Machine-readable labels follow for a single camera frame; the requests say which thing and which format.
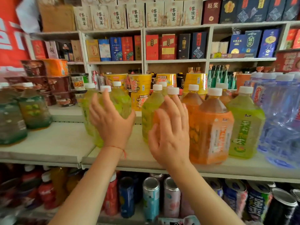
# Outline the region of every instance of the right hand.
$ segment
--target right hand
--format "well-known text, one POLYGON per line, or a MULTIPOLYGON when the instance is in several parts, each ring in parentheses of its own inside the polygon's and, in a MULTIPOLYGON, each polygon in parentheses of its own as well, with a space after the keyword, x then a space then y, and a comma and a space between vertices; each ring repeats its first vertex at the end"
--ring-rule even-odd
POLYGON ((151 154, 156 161, 168 172, 183 164, 190 163, 189 159, 189 122, 188 110, 178 96, 165 96, 166 111, 156 110, 160 123, 153 125, 148 133, 148 144, 151 154), (160 128, 160 140, 156 131, 160 128))

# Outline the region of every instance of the forearm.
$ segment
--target forearm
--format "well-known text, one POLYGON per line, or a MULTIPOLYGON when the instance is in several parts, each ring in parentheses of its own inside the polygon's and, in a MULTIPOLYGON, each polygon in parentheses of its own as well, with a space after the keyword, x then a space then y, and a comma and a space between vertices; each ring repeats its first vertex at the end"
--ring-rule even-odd
POLYGON ((95 225, 122 153, 118 148, 103 148, 49 225, 95 225))
POLYGON ((170 170, 170 175, 189 200, 202 225, 244 225, 191 163, 170 170))

